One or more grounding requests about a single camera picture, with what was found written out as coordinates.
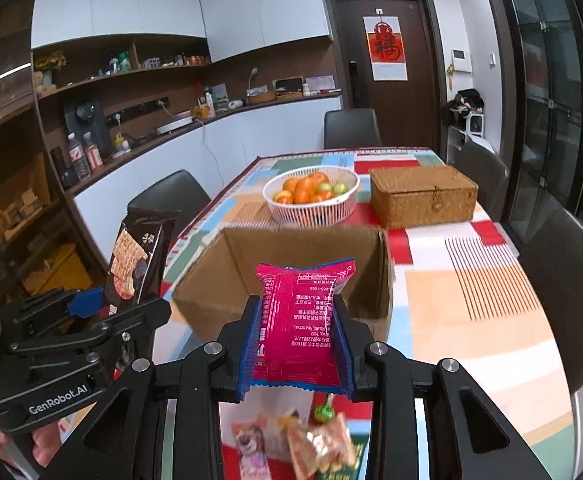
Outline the white intercom panel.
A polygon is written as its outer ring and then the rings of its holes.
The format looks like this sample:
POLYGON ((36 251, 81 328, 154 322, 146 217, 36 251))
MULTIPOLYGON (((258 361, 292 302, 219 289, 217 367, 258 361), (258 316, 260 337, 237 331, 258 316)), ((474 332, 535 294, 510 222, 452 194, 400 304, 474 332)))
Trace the white intercom panel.
POLYGON ((470 74, 473 71, 473 66, 471 66, 470 53, 468 50, 453 49, 451 51, 451 60, 453 70, 456 72, 470 74))

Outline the pink cartoon snack packet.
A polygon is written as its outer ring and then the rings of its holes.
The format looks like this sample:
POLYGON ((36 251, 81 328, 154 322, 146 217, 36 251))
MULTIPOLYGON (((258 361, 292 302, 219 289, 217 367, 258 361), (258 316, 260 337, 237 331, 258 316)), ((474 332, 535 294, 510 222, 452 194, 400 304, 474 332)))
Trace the pink cartoon snack packet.
POLYGON ((232 426, 241 480, 270 480, 264 434, 257 422, 232 426))

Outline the colourful patchwork tablecloth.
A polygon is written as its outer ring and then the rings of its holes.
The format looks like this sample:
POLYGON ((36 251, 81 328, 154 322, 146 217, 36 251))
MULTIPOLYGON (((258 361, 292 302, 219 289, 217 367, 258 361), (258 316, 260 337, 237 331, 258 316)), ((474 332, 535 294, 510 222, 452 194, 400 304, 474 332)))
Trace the colourful patchwork tablecloth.
MULTIPOLYGON (((341 166, 361 177, 352 224, 377 221, 369 170, 436 166, 425 148, 374 148, 276 155, 252 160, 175 243, 162 290, 183 274, 226 226, 268 228, 262 191, 270 179, 308 166, 341 166)), ((409 358, 459 360, 523 435, 555 479, 575 466, 576 437, 567 380, 549 322, 512 249, 482 208, 467 222, 388 235, 392 311, 384 333, 409 358)))

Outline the dark chair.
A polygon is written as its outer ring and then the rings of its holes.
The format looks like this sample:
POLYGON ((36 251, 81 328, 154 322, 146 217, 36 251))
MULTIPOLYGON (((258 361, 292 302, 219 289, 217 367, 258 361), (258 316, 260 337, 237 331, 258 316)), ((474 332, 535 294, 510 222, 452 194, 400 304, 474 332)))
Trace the dark chair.
POLYGON ((549 320, 569 390, 583 386, 583 225, 558 209, 523 245, 519 262, 549 320))
POLYGON ((169 174, 128 203, 128 212, 148 212, 174 220, 173 234, 180 234, 211 202, 208 193, 187 170, 169 174))
POLYGON ((476 142, 467 141, 455 156, 454 167, 478 185, 478 203, 493 221, 500 222, 509 182, 504 162, 476 142))

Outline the red label bottle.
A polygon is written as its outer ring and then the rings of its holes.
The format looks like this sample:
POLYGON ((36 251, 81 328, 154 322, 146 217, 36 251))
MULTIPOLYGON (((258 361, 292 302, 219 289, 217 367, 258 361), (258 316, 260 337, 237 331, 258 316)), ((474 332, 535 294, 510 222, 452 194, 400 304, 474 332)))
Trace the red label bottle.
POLYGON ((90 164, 90 170, 95 172, 102 166, 99 148, 94 142, 90 131, 86 131, 86 133, 83 134, 83 141, 87 161, 90 164))

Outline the dark chair far end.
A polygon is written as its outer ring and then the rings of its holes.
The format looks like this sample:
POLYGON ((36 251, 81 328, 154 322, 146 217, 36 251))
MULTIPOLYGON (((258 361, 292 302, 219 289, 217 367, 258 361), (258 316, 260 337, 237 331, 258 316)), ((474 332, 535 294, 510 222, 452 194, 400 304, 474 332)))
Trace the dark chair far end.
POLYGON ((371 108, 330 110, 324 116, 324 148, 379 148, 376 113, 371 108))

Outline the dark chair right near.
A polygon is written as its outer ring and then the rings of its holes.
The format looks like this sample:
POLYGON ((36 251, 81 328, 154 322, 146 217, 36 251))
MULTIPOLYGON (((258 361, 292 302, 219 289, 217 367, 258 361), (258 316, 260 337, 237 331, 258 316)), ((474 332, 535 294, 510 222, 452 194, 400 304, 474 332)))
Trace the dark chair right near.
POLYGON ((549 320, 569 390, 583 386, 583 225, 558 209, 523 245, 519 262, 549 320))

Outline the black water dispenser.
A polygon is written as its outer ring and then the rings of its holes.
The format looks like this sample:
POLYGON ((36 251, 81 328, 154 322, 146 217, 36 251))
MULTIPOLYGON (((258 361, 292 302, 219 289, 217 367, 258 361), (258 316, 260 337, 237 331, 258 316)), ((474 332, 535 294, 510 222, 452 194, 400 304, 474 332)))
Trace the black water dispenser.
POLYGON ((107 160, 113 153, 113 144, 100 103, 97 100, 69 103, 64 106, 64 120, 68 133, 74 133, 85 143, 84 134, 97 145, 100 157, 107 160))

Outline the white upper cabinets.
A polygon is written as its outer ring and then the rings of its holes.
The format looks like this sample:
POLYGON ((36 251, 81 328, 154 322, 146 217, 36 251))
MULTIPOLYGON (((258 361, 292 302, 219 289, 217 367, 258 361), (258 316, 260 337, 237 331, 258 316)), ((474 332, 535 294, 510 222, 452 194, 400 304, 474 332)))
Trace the white upper cabinets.
POLYGON ((206 40, 212 61, 327 37, 324 0, 34 0, 31 46, 114 35, 206 40))

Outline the red fu poster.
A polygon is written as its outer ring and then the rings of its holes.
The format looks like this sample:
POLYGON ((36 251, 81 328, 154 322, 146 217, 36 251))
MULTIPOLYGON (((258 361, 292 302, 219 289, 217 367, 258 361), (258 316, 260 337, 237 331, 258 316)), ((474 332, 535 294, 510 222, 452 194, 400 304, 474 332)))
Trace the red fu poster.
POLYGON ((363 18, 373 81, 408 81, 406 53, 397 16, 363 18))

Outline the white fruit basket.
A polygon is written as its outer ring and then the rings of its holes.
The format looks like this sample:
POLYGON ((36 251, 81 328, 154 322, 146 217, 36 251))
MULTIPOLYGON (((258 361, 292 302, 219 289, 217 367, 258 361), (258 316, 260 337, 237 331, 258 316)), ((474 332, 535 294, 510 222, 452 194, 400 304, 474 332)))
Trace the white fruit basket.
POLYGON ((262 196, 280 226, 318 228, 353 214, 360 184, 360 177, 348 168, 308 166, 268 181, 262 196))

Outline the magenta snack packet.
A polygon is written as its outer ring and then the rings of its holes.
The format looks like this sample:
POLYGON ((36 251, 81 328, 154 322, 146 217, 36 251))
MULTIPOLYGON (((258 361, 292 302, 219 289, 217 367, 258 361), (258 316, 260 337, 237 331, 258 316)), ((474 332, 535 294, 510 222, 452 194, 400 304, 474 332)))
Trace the magenta snack packet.
POLYGON ((310 269, 259 264, 262 314, 252 385, 352 392, 352 360, 334 302, 354 273, 352 258, 310 269))

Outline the white small shelf unit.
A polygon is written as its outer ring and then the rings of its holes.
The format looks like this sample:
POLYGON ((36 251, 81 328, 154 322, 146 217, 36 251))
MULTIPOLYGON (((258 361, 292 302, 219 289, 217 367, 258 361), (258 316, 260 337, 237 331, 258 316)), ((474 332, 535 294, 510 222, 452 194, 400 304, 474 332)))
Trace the white small shelf unit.
POLYGON ((473 141, 488 151, 492 150, 491 144, 485 140, 485 115, 466 108, 451 108, 448 118, 449 148, 460 150, 467 141, 473 141))

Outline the dark cracker snack packet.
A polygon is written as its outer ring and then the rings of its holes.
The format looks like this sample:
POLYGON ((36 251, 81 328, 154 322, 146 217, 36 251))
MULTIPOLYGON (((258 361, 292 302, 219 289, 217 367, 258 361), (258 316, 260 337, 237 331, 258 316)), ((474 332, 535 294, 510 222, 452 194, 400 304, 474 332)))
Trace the dark cracker snack packet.
POLYGON ((113 244, 100 314, 110 316, 160 297, 177 214, 128 211, 113 244))

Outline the dark chair right far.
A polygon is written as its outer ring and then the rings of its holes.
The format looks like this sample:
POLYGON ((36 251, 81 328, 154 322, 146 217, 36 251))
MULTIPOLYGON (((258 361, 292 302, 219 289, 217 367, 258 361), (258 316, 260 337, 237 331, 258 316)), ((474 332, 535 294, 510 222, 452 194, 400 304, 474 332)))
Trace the dark chair right far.
POLYGON ((478 185, 478 203, 493 221, 500 222, 509 182, 504 162, 476 142, 467 141, 455 156, 454 167, 478 185))

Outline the green lollipop on table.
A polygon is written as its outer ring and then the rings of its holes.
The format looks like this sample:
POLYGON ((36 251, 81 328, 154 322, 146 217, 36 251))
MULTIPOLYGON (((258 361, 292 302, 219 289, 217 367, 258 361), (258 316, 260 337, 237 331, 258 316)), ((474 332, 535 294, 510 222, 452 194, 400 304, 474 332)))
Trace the green lollipop on table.
POLYGON ((325 401, 322 404, 317 405, 316 408, 313 408, 313 419, 319 424, 326 424, 326 422, 334 419, 336 412, 333 408, 333 402, 334 395, 332 393, 328 393, 325 401))

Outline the woven wicker lidded box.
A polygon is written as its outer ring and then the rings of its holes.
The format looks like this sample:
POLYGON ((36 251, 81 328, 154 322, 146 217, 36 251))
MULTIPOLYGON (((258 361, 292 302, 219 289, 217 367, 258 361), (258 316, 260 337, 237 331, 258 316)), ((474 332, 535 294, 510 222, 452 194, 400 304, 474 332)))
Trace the woven wicker lidded box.
POLYGON ((369 170, 371 204, 387 230, 470 221, 479 186, 450 166, 369 170))

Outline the clear plastic bottle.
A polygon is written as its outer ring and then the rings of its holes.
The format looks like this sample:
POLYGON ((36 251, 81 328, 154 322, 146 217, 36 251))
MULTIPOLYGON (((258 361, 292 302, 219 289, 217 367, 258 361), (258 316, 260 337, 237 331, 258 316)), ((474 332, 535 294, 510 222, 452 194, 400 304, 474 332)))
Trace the clear plastic bottle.
POLYGON ((87 161, 83 145, 74 132, 70 132, 68 135, 68 152, 78 180, 83 181, 90 177, 90 164, 87 161))

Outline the dark brown door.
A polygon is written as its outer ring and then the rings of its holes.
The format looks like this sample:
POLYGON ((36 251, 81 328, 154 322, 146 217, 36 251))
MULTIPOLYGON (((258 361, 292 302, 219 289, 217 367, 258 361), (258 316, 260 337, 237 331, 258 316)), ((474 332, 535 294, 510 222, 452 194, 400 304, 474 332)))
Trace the dark brown door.
POLYGON ((371 108, 381 141, 444 152, 443 49, 433 0, 326 0, 345 107, 371 108))

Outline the glass sliding door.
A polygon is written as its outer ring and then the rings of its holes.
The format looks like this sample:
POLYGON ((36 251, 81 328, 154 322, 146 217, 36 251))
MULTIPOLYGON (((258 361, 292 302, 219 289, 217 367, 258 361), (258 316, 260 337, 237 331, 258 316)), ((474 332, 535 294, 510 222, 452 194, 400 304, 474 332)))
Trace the glass sliding door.
POLYGON ((506 225, 524 243, 583 194, 583 23, 576 0, 508 0, 523 128, 506 225))

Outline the dark chair left side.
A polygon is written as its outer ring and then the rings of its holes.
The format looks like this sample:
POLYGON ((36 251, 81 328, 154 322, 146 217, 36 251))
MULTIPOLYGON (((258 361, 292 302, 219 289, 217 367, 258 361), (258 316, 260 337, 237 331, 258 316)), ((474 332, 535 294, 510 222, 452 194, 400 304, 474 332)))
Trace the dark chair left side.
POLYGON ((187 170, 169 174, 128 203, 128 212, 148 212, 174 220, 173 234, 180 234, 211 202, 208 193, 187 170))

